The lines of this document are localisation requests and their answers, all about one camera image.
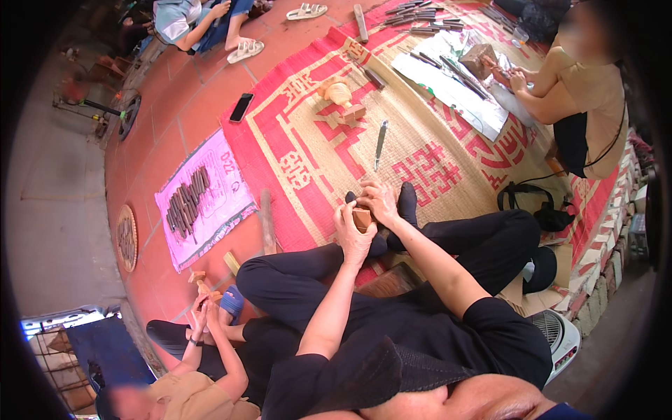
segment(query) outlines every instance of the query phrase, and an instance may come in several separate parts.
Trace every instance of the bag strap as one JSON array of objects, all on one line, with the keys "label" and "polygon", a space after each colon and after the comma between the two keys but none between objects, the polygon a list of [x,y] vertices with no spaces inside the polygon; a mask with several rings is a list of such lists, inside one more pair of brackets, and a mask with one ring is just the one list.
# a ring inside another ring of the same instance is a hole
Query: bag strap
[{"label": "bag strap", "polygon": [[528,184],[519,184],[516,185],[513,181],[509,182],[509,185],[504,187],[499,194],[497,194],[497,206],[499,207],[499,210],[502,211],[504,210],[504,194],[509,194],[509,208],[519,208],[518,207],[518,202],[515,199],[516,193],[523,192],[523,193],[545,193],[546,197],[548,198],[548,206],[551,208],[554,207],[554,202],[553,202],[553,196],[551,195],[550,192],[544,190],[543,188],[540,188],[536,185],[528,185]]}]

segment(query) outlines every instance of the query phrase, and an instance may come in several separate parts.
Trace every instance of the white sandal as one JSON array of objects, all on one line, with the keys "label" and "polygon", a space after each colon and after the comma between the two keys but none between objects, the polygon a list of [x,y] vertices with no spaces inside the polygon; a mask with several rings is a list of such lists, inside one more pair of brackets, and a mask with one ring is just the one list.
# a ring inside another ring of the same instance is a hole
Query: white sandal
[{"label": "white sandal", "polygon": [[300,9],[294,9],[287,13],[287,20],[310,19],[312,17],[322,16],[327,12],[325,5],[309,5],[302,3]]},{"label": "white sandal", "polygon": [[241,42],[238,44],[238,49],[230,53],[226,58],[229,64],[234,64],[246,58],[250,58],[259,54],[263,50],[263,42],[252,41],[252,42]]}]

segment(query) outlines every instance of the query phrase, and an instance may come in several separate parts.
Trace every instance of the round bamboo tray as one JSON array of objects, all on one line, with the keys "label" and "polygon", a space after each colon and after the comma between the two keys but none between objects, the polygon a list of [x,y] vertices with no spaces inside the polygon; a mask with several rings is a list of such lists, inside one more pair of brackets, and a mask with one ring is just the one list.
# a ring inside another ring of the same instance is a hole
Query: round bamboo tray
[{"label": "round bamboo tray", "polygon": [[138,230],[133,210],[124,204],[117,218],[117,254],[124,269],[129,273],[135,269],[138,261]]}]

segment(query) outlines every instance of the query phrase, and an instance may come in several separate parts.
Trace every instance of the hand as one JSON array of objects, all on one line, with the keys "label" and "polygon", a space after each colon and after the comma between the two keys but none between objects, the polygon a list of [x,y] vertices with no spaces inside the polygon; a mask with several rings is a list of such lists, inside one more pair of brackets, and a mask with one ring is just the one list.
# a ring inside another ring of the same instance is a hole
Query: hand
[{"label": "hand", "polygon": [[512,70],[513,72],[519,71],[525,75],[525,81],[534,83],[534,78],[537,76],[538,71],[527,70],[524,67],[516,66]]},{"label": "hand", "polygon": [[203,329],[206,327],[206,317],[208,313],[208,308],[205,305],[204,301],[208,298],[207,293],[201,293],[198,295],[192,306],[192,315],[194,316],[194,330],[198,333],[202,333]]},{"label": "hand", "polygon": [[218,5],[212,6],[212,17],[215,19],[226,15],[228,10],[231,8],[231,0],[226,0],[224,3],[219,3]]},{"label": "hand", "polygon": [[220,327],[219,325],[219,305],[213,302],[212,299],[207,299],[204,303],[204,306],[208,307],[208,313],[206,321],[208,322],[209,330],[215,328],[215,326]]},{"label": "hand", "polygon": [[362,266],[369,253],[371,241],[378,232],[375,222],[371,222],[366,233],[360,233],[352,218],[352,209],[357,203],[352,201],[338,206],[334,212],[334,224],[341,248],[343,248],[343,264]]},{"label": "hand", "polygon": [[525,75],[521,71],[514,71],[509,79],[511,90],[514,92],[525,91],[528,88],[528,83],[525,81]]},{"label": "hand", "polygon": [[396,193],[394,188],[387,182],[364,181],[360,183],[364,188],[362,196],[357,203],[368,207],[382,224],[390,224],[390,221],[399,217],[396,211]]}]

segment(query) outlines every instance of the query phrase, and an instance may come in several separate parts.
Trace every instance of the black wristband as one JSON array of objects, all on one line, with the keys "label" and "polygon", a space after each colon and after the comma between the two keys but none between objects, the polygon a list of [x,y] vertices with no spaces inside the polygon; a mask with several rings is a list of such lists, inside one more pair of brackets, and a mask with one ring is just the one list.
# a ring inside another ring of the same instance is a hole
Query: black wristband
[{"label": "black wristband", "polygon": [[191,341],[192,343],[194,343],[194,345],[195,345],[196,347],[202,347],[203,344],[205,343],[205,341],[203,341],[203,340],[201,340],[201,341],[196,341],[195,339],[193,339],[193,338],[191,338],[191,337],[189,337],[189,341]]}]

